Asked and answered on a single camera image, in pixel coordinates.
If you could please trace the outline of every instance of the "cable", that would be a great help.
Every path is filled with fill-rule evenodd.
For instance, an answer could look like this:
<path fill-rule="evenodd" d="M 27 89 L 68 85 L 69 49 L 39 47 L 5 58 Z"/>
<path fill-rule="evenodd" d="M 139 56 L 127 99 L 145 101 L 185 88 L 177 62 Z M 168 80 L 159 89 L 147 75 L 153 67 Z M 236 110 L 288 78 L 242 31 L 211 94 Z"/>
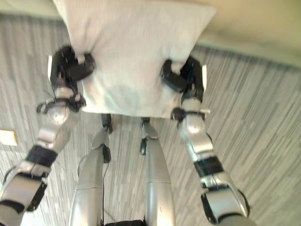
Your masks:
<path fill-rule="evenodd" d="M 108 167 L 109 167 L 109 164 L 107 164 L 107 168 L 105 169 L 104 174 L 103 174 L 103 225 L 104 225 L 104 177 L 107 173 Z"/>
<path fill-rule="evenodd" d="M 13 166 L 12 168 L 10 168 L 7 172 L 6 172 L 6 174 L 4 175 L 4 179 L 3 179 L 3 183 L 2 184 L 4 184 L 5 182 L 6 182 L 6 180 L 7 180 L 7 178 L 8 178 L 8 175 L 10 174 L 10 172 L 13 170 L 13 169 L 15 169 L 16 168 L 16 166 Z"/>

